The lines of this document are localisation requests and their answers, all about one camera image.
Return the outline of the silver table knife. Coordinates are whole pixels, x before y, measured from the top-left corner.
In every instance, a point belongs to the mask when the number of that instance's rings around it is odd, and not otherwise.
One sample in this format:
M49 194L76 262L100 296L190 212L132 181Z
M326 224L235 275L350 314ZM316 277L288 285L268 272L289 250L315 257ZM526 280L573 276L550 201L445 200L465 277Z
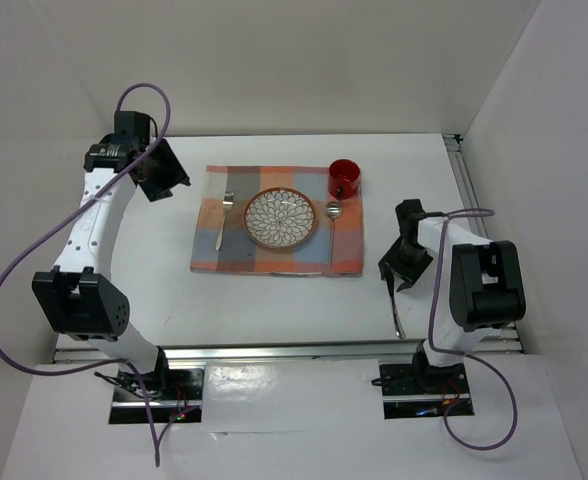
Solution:
M393 325L395 330L395 335L398 339L403 340L406 338L405 331L401 325L400 318L398 315L398 309L395 299L395 279L394 276L388 276L385 280L388 296L390 300L391 310L392 310L392 319Z

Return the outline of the silver fork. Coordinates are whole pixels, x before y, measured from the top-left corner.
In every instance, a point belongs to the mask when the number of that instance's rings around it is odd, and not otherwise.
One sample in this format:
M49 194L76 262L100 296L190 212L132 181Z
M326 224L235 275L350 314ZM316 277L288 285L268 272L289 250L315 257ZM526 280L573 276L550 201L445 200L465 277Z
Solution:
M227 215L230 213L234 206L234 193L231 191L226 191L224 193L224 197L222 200L222 219L221 224L218 230L217 239L215 243L215 250L219 251L222 247L224 230L225 230L225 222Z

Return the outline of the silver spoon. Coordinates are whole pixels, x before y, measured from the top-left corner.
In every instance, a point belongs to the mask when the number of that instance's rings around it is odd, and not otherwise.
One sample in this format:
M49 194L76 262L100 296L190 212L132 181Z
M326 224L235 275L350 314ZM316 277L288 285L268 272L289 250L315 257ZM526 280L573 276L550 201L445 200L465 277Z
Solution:
M343 206L340 201L330 201L325 206L325 214L330 221L328 269L331 269L333 264L335 224L342 212Z

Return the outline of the checkered orange blue cloth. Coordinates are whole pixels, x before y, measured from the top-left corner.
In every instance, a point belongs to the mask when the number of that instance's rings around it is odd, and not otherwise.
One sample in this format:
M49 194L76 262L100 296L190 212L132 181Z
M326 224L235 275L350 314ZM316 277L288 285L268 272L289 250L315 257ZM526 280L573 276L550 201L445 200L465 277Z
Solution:
M311 236L291 249L261 247L243 226L242 216L248 201L260 191L275 187L302 192L313 202L318 215ZM234 193L234 206L226 218L222 247L216 251L226 191ZM356 194L342 202L343 212L335 224L333 264L328 269L330 221L325 206L331 200L326 167L209 165L190 270L248 275L359 276L364 265L362 198Z

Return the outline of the red mug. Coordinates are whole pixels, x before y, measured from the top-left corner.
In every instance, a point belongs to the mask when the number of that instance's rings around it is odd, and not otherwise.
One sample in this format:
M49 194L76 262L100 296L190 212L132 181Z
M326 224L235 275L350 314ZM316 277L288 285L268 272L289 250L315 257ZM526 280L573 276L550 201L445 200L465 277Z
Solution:
M360 189L361 169L352 160L338 159L328 168L328 192L336 200L355 196Z

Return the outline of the floral patterned ceramic plate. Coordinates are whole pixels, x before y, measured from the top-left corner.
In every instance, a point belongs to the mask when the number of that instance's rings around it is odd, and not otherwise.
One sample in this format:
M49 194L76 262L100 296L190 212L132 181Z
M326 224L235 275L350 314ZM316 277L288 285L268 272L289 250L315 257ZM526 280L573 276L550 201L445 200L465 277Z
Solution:
M314 232L317 212L302 192L285 187L265 189L245 206L243 226L259 246L286 250L304 243Z

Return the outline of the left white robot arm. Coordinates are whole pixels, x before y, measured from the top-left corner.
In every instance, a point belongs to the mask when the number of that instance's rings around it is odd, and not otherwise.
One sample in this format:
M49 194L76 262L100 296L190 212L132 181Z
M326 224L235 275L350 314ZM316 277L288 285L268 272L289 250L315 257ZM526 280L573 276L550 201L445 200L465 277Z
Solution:
M166 140L140 164L149 147L154 120L136 111L117 111L114 130L85 155L83 213L74 222L66 246L48 272L35 273L32 290L52 329L86 342L110 359L126 361L124 374L150 399L170 390L164 351L131 324L126 295L111 281L111 265L125 210L136 191L151 201L172 195L190 179ZM133 165L130 173L124 170Z

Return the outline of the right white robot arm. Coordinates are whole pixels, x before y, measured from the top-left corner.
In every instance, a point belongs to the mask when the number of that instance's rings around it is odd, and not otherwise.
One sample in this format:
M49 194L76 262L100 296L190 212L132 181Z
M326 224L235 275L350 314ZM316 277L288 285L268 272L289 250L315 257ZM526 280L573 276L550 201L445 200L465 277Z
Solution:
M515 244L476 235L456 223L492 213L486 208L428 212L418 199L395 208L399 236L378 263L388 295L413 287L428 269L435 270L427 338L413 355L409 375L422 393L441 392L481 340L525 315Z

